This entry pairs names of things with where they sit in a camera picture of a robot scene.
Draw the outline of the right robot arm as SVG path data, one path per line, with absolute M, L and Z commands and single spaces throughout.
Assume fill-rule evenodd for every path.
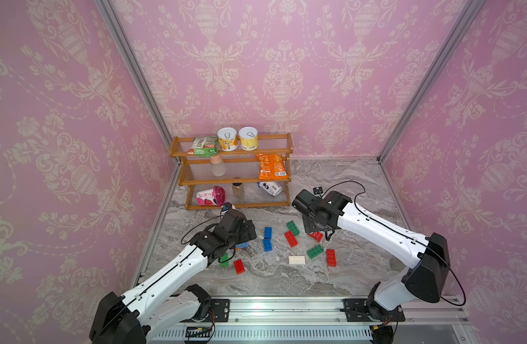
M 322 232 L 331 239 L 339 230 L 348 231 L 389 252 L 405 266 L 396 277 L 373 286 L 363 304 L 368 318 L 387 322 L 406 302 L 438 303 L 442 299 L 445 283 L 454 274 L 444 236 L 402 228 L 337 191 L 320 196 L 304 189 L 292 206 L 301 213 L 306 233 Z

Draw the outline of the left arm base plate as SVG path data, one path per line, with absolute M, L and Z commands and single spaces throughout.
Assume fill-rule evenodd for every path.
M 227 323 L 230 316 L 230 299 L 211 299 L 202 304 L 201 317 L 204 322 Z

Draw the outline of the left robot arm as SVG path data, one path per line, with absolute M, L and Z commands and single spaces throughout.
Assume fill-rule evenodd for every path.
M 93 343 L 149 343 L 156 335 L 185 320 L 210 315 L 210 295 L 199 285 L 174 296 L 192 277 L 237 245 L 256 239 L 253 222 L 237 209 L 195 234 L 171 262 L 136 287 L 99 302 L 89 339 Z

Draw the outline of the dark blue brick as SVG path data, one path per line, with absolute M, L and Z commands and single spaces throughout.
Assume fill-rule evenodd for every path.
M 271 239 L 273 235 L 273 229 L 270 226 L 266 226 L 264 229 L 264 239 Z
M 263 247 L 265 252 L 271 252 L 273 250 L 271 239 L 264 239 Z

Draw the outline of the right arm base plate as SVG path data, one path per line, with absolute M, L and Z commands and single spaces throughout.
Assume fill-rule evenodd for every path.
M 405 322 L 406 317 L 400 308 L 394 310 L 385 310 L 375 301 L 368 301 L 365 299 L 352 298 L 343 299 L 343 308 L 340 310 L 346 315 L 348 322 L 373 322 L 373 323 L 387 323 Z

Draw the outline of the white brick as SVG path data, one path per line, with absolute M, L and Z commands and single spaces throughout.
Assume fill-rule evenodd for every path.
M 306 258 L 305 256 L 289 256 L 289 265 L 305 265 L 306 264 Z

